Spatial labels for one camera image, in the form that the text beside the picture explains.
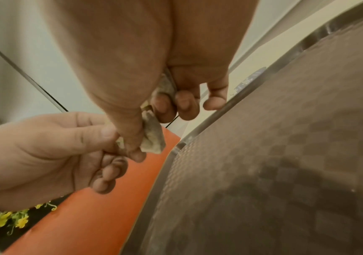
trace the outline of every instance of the gray surface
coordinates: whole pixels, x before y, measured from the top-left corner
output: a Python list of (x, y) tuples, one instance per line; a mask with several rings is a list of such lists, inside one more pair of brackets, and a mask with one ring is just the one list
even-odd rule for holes
[(176, 147), (123, 254), (363, 254), (363, 21), (320, 40), (357, 15)]

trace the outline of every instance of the tray rim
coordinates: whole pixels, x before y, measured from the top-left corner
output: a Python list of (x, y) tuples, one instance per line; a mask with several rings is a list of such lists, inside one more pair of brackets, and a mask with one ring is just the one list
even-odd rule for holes
[(198, 125), (193, 131), (191, 131), (185, 138), (181, 139), (180, 142), (171, 150), (167, 156), (162, 169), (160, 170), (155, 183), (145, 201), (145, 204), (140, 211), (140, 214), (134, 224), (130, 235), (125, 242), (120, 255), (141, 255), (145, 254), (144, 247), (146, 244), (146, 235), (149, 233), (148, 227), (150, 225), (152, 216), (156, 209), (160, 194), (165, 185), (167, 176), (170, 172), (172, 163), (176, 158), (177, 154), (189, 143), (191, 143), (194, 138), (201, 134), (205, 129), (212, 125), (216, 120), (226, 114), (230, 109), (242, 101), (245, 97), (251, 94), (254, 90), (260, 87), (264, 82), (269, 80), (274, 74), (280, 71), (283, 67), (288, 65), (294, 59), (299, 57), (305, 50), (327, 37), (328, 35), (341, 30), (352, 23), (363, 19), (363, 2), (354, 6), (353, 8), (343, 12), (342, 14), (331, 19), (324, 25), (317, 28), (315, 31), (311, 32), (303, 40), (297, 43), (294, 47), (288, 50), (284, 55), (282, 55), (277, 61), (271, 64), (260, 76), (253, 80), (249, 86), (242, 89), (238, 94), (231, 98), (221, 110), (216, 111), (206, 120), (204, 120), (200, 125)]

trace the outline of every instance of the dough piece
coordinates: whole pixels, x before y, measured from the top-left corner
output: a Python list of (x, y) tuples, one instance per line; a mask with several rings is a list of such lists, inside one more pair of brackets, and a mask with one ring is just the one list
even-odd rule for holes
[[(152, 93), (151, 98), (158, 93), (165, 93), (169, 95), (170, 99), (174, 103), (176, 86), (168, 69), (166, 69), (164, 74), (162, 74), (159, 85)], [(142, 105), (142, 120), (145, 134), (142, 144), (140, 145), (140, 150), (143, 152), (161, 154), (166, 147), (166, 141), (164, 140), (162, 126), (160, 125), (160, 122), (156, 118), (152, 111), (152, 107), (150, 106), (151, 98), (149, 98), (149, 100), (147, 100)], [(124, 139), (120, 137), (117, 140), (117, 144), (120, 148), (123, 149)]]

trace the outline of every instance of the skin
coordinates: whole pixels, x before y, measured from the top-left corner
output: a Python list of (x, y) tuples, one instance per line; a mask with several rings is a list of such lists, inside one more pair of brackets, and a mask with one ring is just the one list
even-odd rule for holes
[(105, 115), (40, 115), (0, 126), (0, 210), (22, 210), (86, 187), (105, 194), (127, 169)]
[(153, 98), (157, 118), (199, 113), (199, 85), (207, 83), (205, 110), (226, 104), (228, 66), (258, 0), (39, 0), (62, 52), (90, 98), (124, 137), (129, 156), (143, 161), (140, 106), (169, 67), (176, 104)]

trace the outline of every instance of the orange panel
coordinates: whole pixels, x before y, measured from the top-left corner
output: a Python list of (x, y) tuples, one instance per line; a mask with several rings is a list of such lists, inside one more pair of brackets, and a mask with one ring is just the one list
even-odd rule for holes
[(115, 255), (133, 224), (162, 168), (180, 138), (164, 129), (167, 146), (161, 155), (149, 154), (108, 195), (91, 189), (74, 193), (11, 245), (6, 255)]

